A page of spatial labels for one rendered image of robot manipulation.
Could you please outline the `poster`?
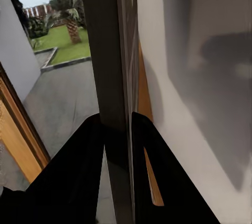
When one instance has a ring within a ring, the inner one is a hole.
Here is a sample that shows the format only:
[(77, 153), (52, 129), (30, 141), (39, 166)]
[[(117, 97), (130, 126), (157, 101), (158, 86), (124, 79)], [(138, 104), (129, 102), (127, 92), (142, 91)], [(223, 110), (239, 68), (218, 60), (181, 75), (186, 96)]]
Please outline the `poster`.
[(135, 224), (132, 112), (138, 112), (137, 0), (82, 0), (116, 224)]

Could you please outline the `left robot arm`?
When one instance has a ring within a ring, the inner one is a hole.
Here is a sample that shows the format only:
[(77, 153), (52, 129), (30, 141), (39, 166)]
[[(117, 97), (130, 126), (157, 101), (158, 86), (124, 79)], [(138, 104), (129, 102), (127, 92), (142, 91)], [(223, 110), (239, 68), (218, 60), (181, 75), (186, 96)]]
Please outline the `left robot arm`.
[(0, 220), (22, 196), (24, 191), (12, 191), (0, 185)]

